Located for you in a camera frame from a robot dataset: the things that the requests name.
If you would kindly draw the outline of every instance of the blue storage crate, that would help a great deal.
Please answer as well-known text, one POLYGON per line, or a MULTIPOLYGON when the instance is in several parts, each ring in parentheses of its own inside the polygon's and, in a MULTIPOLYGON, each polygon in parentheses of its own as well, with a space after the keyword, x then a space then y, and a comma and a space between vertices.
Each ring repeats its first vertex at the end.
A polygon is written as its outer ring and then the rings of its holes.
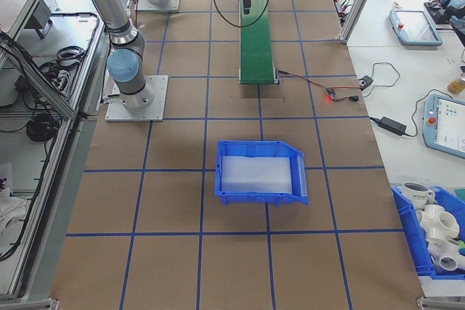
MULTIPOLYGON (((456 217, 460 226, 458 237, 460 240, 465 241, 465 203, 441 187, 431 187, 431 189, 436 193, 435 200, 437 204, 456 217)), ((430 276, 436 280, 465 280, 464 270, 447 272, 440 267, 434 266, 428 253, 424 231, 416 218, 412 203, 402 195, 401 187, 393 187, 392 192, 418 275, 430 276)))
POLYGON ((307 181, 305 179, 304 155, 302 152, 280 141, 218 141, 215 195, 223 203, 304 203, 308 205, 307 181), (247 158, 288 158, 291 170, 292 193, 224 191, 223 156, 247 158))

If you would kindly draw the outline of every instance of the mounting plate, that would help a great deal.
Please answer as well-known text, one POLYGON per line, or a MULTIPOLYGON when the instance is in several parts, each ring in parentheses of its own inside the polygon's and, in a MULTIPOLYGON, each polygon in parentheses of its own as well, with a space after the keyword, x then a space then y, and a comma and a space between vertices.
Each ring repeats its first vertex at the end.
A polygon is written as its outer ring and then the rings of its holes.
POLYGON ((165 3, 152 4, 148 0, 138 0, 138 12, 179 12, 181 0, 168 0, 165 3))
MULTIPOLYGON (((153 102, 145 108, 128 109, 119 98, 112 99, 108 104, 106 121, 163 121, 168 76, 145 76, 145 80, 153 89, 153 102)), ((119 94, 116 85, 112 94, 119 94)))

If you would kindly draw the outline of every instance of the electronic device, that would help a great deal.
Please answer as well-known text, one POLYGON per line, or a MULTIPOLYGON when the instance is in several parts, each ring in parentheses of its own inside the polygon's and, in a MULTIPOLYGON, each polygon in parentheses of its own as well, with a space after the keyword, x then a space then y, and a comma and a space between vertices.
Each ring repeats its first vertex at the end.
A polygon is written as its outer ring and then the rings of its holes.
POLYGON ((444 25, 449 21, 450 16, 445 13, 445 9, 440 4, 426 2, 424 3, 424 7, 437 25, 444 25))
POLYGON ((389 20, 402 45, 442 45, 433 21, 423 11, 393 9, 389 13, 389 20))
POLYGON ((427 147, 465 158, 465 102, 438 94, 429 96, 423 138, 427 147))

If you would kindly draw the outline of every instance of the power adapter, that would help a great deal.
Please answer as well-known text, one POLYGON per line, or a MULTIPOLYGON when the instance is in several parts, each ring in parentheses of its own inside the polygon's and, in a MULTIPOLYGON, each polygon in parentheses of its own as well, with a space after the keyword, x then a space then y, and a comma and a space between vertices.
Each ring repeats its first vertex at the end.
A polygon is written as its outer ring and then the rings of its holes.
POLYGON ((399 136, 405 135, 405 130, 407 129, 407 126, 403 123, 398 123, 397 121, 386 118, 385 116, 383 116, 381 120, 377 118, 370 118, 370 120, 372 120, 376 125, 378 125, 382 129, 392 132, 393 134, 399 136))
POLYGON ((364 76, 363 78, 358 80, 358 86, 360 86, 361 90, 363 91, 367 87, 369 87, 373 83, 373 79, 369 76, 364 76))

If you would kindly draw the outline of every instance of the white pvc pipe fitting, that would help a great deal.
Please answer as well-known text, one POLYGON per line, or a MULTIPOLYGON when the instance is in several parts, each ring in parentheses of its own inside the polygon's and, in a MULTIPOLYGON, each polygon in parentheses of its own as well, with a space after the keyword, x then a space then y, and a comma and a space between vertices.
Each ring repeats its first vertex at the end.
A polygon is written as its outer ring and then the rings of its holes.
POLYGON ((428 244, 428 252, 434 263, 448 272, 465 269, 465 256, 459 253, 459 249, 460 244, 449 237, 443 241, 442 245, 428 244))
POLYGON ((460 232, 456 217, 439 205, 426 205, 424 211, 416 212, 416 218, 429 243, 441 245, 448 238, 457 237, 460 232))

